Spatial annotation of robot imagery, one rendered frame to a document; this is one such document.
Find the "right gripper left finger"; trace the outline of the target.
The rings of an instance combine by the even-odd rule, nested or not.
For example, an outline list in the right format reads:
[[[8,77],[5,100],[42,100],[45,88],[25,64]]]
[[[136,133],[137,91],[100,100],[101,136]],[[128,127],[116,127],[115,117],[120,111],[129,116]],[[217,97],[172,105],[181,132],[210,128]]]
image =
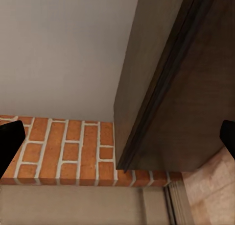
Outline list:
[[[25,140],[21,120],[0,125],[0,179]]]

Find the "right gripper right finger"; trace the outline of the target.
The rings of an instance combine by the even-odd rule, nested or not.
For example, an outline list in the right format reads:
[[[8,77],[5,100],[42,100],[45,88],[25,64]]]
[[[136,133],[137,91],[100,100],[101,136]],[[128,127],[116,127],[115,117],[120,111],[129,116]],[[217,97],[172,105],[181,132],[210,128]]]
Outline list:
[[[224,120],[219,137],[235,160],[235,122]]]

